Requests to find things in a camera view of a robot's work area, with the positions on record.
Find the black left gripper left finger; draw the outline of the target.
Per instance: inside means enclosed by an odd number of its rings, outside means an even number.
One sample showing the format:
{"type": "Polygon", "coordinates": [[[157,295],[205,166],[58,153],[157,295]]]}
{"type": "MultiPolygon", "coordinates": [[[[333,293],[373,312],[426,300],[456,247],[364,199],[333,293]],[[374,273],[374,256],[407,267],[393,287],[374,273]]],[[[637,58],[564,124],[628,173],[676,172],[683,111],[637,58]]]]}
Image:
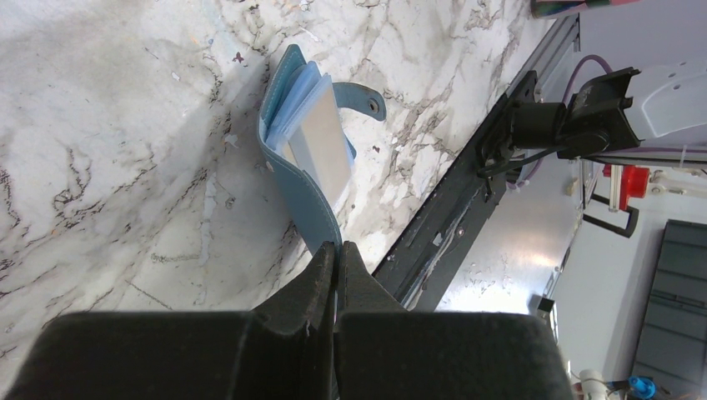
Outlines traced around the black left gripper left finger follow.
{"type": "Polygon", "coordinates": [[[336,247],[250,311],[76,312],[49,323],[10,399],[328,399],[336,247]]]}

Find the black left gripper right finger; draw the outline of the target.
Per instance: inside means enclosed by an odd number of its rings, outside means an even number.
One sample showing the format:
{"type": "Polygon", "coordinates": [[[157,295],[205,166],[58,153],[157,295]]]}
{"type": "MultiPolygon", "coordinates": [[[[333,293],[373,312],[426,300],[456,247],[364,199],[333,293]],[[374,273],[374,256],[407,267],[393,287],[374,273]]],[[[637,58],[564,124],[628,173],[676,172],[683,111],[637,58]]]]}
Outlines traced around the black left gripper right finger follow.
{"type": "Polygon", "coordinates": [[[502,312],[411,312],[366,270],[353,242],[338,265],[334,329],[342,399],[570,399],[552,332],[502,312]]]}

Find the silver VIP card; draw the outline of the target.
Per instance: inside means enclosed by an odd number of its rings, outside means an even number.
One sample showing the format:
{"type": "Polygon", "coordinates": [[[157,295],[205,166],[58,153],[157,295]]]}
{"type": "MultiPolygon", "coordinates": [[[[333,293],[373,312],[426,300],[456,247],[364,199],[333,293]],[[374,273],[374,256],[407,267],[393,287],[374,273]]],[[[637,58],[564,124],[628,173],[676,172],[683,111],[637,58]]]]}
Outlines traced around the silver VIP card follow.
{"type": "Polygon", "coordinates": [[[337,206],[351,178],[352,161],[330,81],[314,88],[284,136],[284,158],[314,180],[330,206],[337,206]]]}

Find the blue leather card holder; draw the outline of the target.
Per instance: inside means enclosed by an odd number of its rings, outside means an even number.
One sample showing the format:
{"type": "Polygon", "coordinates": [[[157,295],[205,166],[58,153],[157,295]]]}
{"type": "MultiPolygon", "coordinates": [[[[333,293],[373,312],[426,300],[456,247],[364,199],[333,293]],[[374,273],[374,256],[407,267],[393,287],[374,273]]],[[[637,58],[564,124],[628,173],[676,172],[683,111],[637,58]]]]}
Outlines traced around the blue leather card holder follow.
{"type": "Polygon", "coordinates": [[[294,226],[311,253],[324,242],[342,242],[333,210],[357,156],[343,130],[342,108],[376,121],[387,117],[380,92],[355,82],[334,82],[316,62],[305,59],[298,45],[289,45],[264,94],[257,135],[294,226]]]}

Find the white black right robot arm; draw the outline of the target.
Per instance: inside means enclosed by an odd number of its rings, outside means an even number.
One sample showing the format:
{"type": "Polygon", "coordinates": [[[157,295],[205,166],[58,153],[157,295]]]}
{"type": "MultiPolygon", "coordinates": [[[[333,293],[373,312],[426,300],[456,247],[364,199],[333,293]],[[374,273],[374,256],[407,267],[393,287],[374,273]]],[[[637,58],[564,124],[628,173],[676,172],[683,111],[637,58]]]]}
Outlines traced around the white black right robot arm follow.
{"type": "Polygon", "coordinates": [[[627,67],[585,83],[569,102],[511,103],[503,143],[598,163],[706,167],[706,62],[627,67]]]}

